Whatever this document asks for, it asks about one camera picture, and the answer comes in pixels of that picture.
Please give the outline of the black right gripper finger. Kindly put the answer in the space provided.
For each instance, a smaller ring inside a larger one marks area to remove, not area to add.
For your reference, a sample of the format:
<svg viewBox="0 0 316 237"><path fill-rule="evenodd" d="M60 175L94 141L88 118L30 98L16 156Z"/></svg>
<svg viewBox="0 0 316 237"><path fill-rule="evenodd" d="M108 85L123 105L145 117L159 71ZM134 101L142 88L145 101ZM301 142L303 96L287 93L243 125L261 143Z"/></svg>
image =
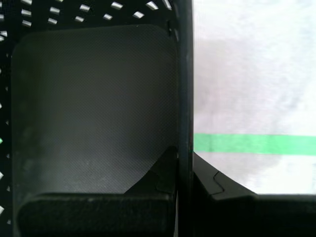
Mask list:
<svg viewBox="0 0 316 237"><path fill-rule="evenodd" d="M193 155L196 237L314 237L314 195L259 195Z"/></svg>
<svg viewBox="0 0 316 237"><path fill-rule="evenodd" d="M18 211L23 237L171 237L178 152L169 147L123 194L43 194Z"/></svg>

